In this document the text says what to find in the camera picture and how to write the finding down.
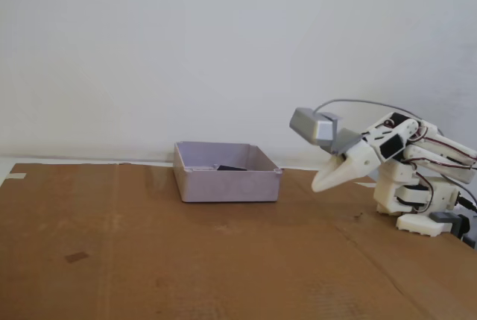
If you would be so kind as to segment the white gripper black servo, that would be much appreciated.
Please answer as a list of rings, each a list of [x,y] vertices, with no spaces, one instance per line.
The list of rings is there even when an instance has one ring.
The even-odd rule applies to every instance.
[[[405,147],[405,126],[369,128],[364,138],[346,152],[346,160],[330,158],[312,181],[313,191],[324,191],[347,181],[362,178]]]

